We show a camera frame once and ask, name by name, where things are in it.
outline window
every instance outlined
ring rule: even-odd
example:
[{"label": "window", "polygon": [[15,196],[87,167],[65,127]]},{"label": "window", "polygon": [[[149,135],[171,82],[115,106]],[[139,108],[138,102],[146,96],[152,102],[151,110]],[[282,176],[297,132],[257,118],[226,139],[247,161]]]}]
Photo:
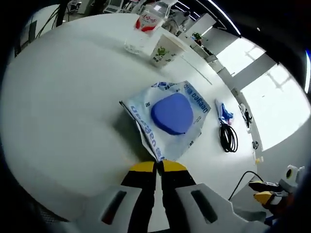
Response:
[{"label": "window", "polygon": [[273,66],[241,92],[256,122],[262,150],[292,135],[311,114],[303,90],[282,65]]},{"label": "window", "polygon": [[253,42],[239,38],[221,51],[217,58],[229,73],[235,76],[264,53],[265,50]]}]

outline plastic cup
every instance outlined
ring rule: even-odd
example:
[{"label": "plastic cup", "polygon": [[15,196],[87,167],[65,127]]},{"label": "plastic cup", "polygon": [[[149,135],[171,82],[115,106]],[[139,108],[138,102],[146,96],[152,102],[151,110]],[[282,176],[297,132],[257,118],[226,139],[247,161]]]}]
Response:
[{"label": "plastic cup", "polygon": [[181,42],[163,34],[151,53],[150,63],[158,68],[164,67],[184,51],[186,48]]}]

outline potted plant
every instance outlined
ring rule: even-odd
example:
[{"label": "potted plant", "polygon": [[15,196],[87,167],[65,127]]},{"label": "potted plant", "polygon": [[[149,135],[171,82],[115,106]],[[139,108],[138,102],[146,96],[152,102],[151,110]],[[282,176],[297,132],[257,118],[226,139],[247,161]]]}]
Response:
[{"label": "potted plant", "polygon": [[192,33],[192,36],[195,38],[195,42],[198,44],[198,45],[202,45],[202,36],[201,34],[199,33]]}]

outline blue lid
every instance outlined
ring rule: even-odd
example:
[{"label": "blue lid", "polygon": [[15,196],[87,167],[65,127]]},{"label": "blue lid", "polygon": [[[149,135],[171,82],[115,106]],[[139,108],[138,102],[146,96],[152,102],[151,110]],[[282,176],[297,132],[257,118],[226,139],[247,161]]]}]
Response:
[{"label": "blue lid", "polygon": [[180,93],[175,93],[152,107],[151,118],[160,129],[178,135],[186,133],[190,128],[193,111],[188,99]]}]

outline white table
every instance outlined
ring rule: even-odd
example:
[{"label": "white table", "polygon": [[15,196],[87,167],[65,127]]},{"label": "white table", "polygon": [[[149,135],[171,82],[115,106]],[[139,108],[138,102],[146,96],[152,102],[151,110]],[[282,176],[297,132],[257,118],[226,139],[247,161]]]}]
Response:
[{"label": "white table", "polygon": [[[30,44],[7,69],[0,110],[8,166],[38,202],[69,220],[82,213],[87,198],[151,158],[118,102],[158,81],[188,80],[212,107],[202,135],[179,159],[197,183],[228,198],[245,171],[257,171],[237,101],[196,52],[189,48],[184,58],[158,70],[124,50],[137,17],[109,14],[66,23]],[[168,32],[159,29],[146,54],[161,33]],[[215,98],[235,114],[236,153],[220,146]],[[158,177],[150,231],[168,228],[159,184]]]}]

